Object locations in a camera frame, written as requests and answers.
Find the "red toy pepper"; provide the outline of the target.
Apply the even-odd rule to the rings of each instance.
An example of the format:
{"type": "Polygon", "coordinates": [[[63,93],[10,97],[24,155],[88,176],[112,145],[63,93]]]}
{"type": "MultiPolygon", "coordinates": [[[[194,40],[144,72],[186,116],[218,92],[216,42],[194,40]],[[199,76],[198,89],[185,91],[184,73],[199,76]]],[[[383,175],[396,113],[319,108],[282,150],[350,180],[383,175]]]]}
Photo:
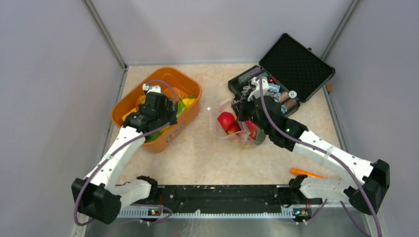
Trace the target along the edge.
{"type": "Polygon", "coordinates": [[[256,135],[257,135],[257,132],[258,132],[258,127],[254,123],[252,123],[250,120],[245,121],[245,124],[246,124],[246,126],[247,126],[247,128],[249,130],[249,133],[250,133],[249,136],[250,136],[250,138],[253,139],[253,140],[256,140],[256,135]]]}

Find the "toy cherry tomato cluster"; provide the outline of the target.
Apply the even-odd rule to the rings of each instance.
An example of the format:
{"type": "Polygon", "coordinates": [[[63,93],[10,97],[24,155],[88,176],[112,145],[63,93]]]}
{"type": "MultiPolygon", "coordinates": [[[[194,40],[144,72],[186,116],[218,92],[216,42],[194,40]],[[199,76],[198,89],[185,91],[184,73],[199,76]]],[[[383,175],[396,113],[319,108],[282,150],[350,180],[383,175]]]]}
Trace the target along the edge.
{"type": "Polygon", "coordinates": [[[236,132],[238,132],[238,131],[240,131],[240,128],[237,126],[237,125],[235,125],[235,124],[232,124],[231,126],[229,126],[228,127],[228,129],[227,129],[227,134],[234,134],[234,133],[236,133],[236,132]]]}

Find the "red toy tomato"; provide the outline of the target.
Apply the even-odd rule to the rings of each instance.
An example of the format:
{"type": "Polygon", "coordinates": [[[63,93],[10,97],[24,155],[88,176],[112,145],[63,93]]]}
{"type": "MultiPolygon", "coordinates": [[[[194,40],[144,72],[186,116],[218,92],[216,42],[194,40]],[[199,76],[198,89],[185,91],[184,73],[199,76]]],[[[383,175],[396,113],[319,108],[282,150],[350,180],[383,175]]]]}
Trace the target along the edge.
{"type": "Polygon", "coordinates": [[[235,123],[236,118],[235,116],[230,112],[222,112],[218,118],[218,123],[221,125],[223,130],[226,132],[228,127],[235,123]]]}

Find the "clear zip top bag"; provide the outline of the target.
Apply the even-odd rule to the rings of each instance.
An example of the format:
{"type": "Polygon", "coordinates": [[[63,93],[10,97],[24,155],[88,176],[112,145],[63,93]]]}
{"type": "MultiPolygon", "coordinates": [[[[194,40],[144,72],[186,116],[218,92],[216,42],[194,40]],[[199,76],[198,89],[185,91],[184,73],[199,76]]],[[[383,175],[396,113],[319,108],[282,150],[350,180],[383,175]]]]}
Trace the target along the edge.
{"type": "Polygon", "coordinates": [[[216,137],[247,148],[262,144],[266,135],[250,121],[239,121],[237,106],[230,100],[218,108],[208,107],[210,131],[216,137]]]}

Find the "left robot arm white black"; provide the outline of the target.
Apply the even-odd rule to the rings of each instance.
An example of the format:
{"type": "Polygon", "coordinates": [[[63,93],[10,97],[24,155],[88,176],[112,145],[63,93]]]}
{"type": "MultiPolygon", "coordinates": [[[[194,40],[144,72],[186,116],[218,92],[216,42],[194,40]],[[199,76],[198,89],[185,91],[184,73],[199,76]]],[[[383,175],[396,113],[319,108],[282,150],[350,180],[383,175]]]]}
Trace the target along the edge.
{"type": "Polygon", "coordinates": [[[158,190],[152,187],[150,181],[137,178],[124,185],[117,185],[117,181],[147,136],[177,123],[177,108],[177,96],[169,98],[161,92],[150,90],[146,93],[145,103],[139,104],[136,112],[126,116],[116,140],[100,163],[83,180],[77,178],[72,184],[76,225],[90,223],[80,222],[79,214],[110,224],[122,208],[138,200],[146,204],[156,202],[158,190]]]}

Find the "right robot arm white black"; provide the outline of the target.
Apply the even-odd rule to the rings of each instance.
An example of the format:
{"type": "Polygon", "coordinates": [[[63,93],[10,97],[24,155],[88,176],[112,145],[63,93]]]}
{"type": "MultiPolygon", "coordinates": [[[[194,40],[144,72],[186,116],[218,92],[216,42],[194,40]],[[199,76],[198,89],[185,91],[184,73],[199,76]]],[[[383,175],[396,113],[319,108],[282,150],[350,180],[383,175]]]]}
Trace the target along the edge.
{"type": "Polygon", "coordinates": [[[376,215],[390,186],[390,166],[359,158],[317,136],[306,125],[282,114],[272,97],[242,99],[233,103],[239,121],[250,121],[280,148],[312,159],[334,172],[339,179],[298,178],[290,189],[295,203],[308,198],[349,202],[358,211],[376,215]]]}

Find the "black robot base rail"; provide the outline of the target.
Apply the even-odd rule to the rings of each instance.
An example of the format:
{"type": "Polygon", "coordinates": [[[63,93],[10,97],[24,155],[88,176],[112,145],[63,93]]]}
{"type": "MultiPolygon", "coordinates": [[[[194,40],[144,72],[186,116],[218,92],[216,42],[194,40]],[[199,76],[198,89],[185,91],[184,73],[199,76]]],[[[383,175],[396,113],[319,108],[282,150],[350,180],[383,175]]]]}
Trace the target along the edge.
{"type": "Polygon", "coordinates": [[[173,213],[261,214],[279,213],[287,207],[322,204],[307,199],[287,185],[158,185],[137,204],[162,205],[173,213]]]}

